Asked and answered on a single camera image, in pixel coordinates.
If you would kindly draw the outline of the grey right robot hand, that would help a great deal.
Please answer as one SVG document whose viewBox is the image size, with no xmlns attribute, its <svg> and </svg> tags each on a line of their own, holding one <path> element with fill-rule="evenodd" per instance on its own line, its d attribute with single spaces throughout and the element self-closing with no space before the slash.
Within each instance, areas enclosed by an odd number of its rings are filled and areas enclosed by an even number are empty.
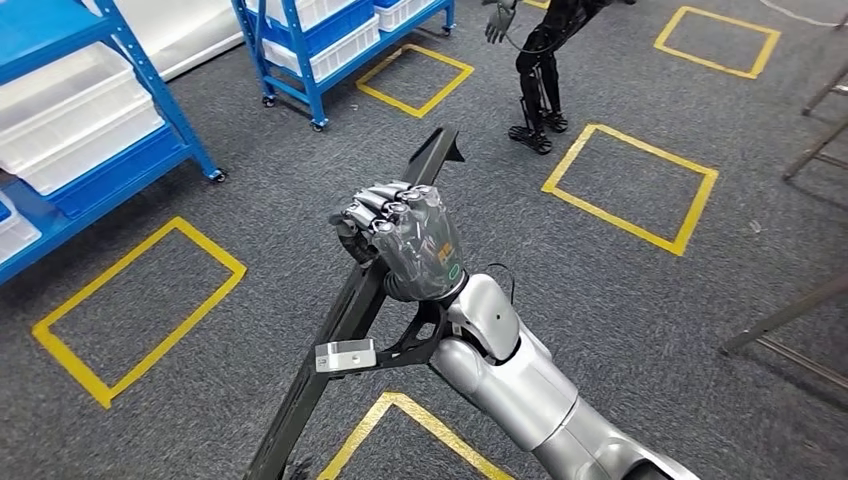
<svg viewBox="0 0 848 480">
<path fill-rule="evenodd" d="M 459 235 L 434 186 L 393 181 L 362 188 L 328 223 L 360 266 L 385 263 L 383 288 L 395 300 L 439 301 L 461 288 Z"/>
</svg>

